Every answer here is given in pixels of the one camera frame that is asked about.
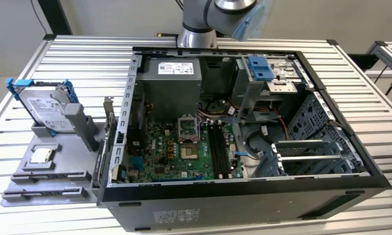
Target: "sticker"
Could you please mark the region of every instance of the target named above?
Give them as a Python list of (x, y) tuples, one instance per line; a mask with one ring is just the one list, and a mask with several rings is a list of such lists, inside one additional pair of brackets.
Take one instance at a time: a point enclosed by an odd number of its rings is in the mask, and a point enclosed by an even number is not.
[(267, 131), (267, 126), (265, 125), (261, 126), (261, 133), (263, 133), (264, 136), (268, 135), (268, 131)]
[(187, 209), (187, 210), (169, 210), (169, 211), (154, 211), (154, 220), (157, 224), (168, 223), (189, 223), (197, 222), (200, 209)]
[(158, 63), (158, 74), (193, 74), (193, 63)]
[(28, 102), (45, 127), (56, 132), (73, 131), (72, 124), (62, 115), (61, 104), (56, 99), (29, 97)]
[(235, 112), (235, 108), (231, 106), (231, 108), (228, 110), (229, 115), (233, 115), (233, 112)]

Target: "side panel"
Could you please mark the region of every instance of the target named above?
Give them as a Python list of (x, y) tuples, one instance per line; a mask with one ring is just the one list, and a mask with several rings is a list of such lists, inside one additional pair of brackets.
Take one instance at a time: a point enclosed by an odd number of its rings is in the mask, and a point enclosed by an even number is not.
[(369, 188), (348, 194), (344, 190), (328, 190), (105, 204), (126, 231), (165, 230), (301, 220), (300, 216), (308, 213), (327, 218), (380, 191)]

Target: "metal frame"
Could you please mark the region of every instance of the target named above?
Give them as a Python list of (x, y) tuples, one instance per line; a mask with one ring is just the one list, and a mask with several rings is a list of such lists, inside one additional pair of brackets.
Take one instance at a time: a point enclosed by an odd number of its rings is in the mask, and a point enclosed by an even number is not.
[(72, 35), (60, 0), (37, 0), (37, 2), (44, 12), (52, 33), (54, 35)]
[(367, 54), (375, 54), (392, 70), (392, 43), (376, 41), (367, 50)]
[[(128, 78), (128, 63), (130, 61), (130, 47), (175, 47), (175, 38), (106, 38), (106, 37), (84, 37), (84, 36), (58, 36), (50, 42), (42, 42), (34, 57), (29, 61), (28, 66), (21, 73), (21, 79), (33, 78), (37, 80), (61, 79), (61, 76), (73, 81), (80, 103), (85, 105), (85, 113), (92, 115), (94, 120), (105, 118), (102, 111), (102, 96), (112, 94), (114, 112), (118, 112), (121, 105), (121, 96), (124, 92), (124, 83)], [(351, 60), (344, 55), (343, 50), (332, 47), (327, 41), (319, 40), (248, 40), (236, 42), (229, 39), (219, 39), (219, 48), (221, 49), (275, 49), (275, 50), (300, 50), (305, 58), (317, 72), (324, 85), (327, 86), (328, 95), (339, 106), (341, 114), (357, 133), (357, 141), (360, 141), (365, 150), (380, 164), (380, 170), (384, 172), (392, 184), (392, 107), (385, 96), (379, 89), (372, 86), (368, 77), (360, 72)], [(10, 102), (8, 94), (0, 104), (0, 161), (12, 153), (5, 160), (20, 159), (24, 144), (30, 142), (32, 133), (25, 132), (30, 128), (30, 121), (22, 113), (16, 112), (20, 105)], [(0, 162), (12, 165), (12, 161)], [(5, 167), (0, 169), (0, 174), (10, 174), (12, 169)], [(48, 218), (56, 213), (58, 207), (49, 207), (46, 211), (46, 219), (37, 218), (34, 222), (41, 221), (64, 221), (72, 219), (97, 218), (89, 215), (88, 207), (84, 209), (78, 206), (77, 211), (81, 214), (69, 215), (73, 210), (64, 210), (65, 216), (61, 219)], [(16, 208), (12, 212), (33, 211), (36, 209)], [(25, 213), (20, 215), (17, 223), (22, 223)], [(84, 229), (94, 228), (97, 220), (90, 220), (89, 226)], [(6, 227), (1, 230), (10, 230), (6, 221)], [(57, 229), (70, 229), (64, 227), (64, 223), (58, 224)], [(345, 212), (341, 212), (328, 220), (296, 221), (280, 224), (268, 223), (256, 225), (232, 225), (221, 228), (200, 228), (192, 231), (184, 230), (187, 234), (193, 233), (219, 233), (243, 231), (248, 234), (248, 230), (267, 229), (268, 233), (287, 234), (339, 234), (364, 232), (363, 234), (389, 233), (392, 234), (392, 190), (376, 195), (372, 199), (353, 206)]]

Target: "gray plastic bracket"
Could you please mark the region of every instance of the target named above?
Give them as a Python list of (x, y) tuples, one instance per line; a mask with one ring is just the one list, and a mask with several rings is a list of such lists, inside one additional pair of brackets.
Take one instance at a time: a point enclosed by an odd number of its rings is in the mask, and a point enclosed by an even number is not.
[(73, 130), (81, 138), (86, 149), (94, 152), (98, 148), (98, 142), (94, 140), (96, 125), (90, 116), (84, 115), (84, 107), (78, 103), (66, 104), (64, 116), (70, 121)]
[(52, 140), (53, 136), (50, 135), (50, 129), (45, 126), (36, 126), (34, 124), (30, 127), (33, 133), (36, 134), (36, 136), (46, 141), (46, 140)]

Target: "white wall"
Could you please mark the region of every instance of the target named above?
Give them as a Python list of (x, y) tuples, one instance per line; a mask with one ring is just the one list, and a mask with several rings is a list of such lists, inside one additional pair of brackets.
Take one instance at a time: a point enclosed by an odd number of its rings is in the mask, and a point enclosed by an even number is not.
[(392, 0), (275, 0), (264, 38), (335, 39), (348, 53), (392, 41)]
[(44, 35), (29, 0), (0, 0), (0, 76), (20, 74)]
[(175, 0), (61, 0), (74, 34), (154, 37), (179, 33), (181, 9)]

